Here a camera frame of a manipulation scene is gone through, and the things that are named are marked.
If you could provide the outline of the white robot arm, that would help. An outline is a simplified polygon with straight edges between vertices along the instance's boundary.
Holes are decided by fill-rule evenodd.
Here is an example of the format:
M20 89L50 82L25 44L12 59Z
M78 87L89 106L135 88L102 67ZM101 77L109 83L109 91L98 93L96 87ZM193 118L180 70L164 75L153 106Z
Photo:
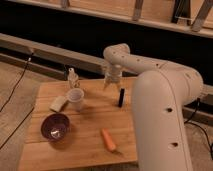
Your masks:
M118 83L121 69L137 74L131 109L140 171L193 171L182 107L203 90L201 74L171 61L132 55L127 44L108 46L105 83Z

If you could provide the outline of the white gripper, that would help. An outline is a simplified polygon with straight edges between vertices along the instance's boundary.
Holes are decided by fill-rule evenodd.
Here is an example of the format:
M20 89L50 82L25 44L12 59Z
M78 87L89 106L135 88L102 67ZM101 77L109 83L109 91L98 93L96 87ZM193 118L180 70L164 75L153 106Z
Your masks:
M116 83L118 91L121 89L120 78L122 77L122 67L120 65L109 64L105 71L104 90L110 85L110 83Z

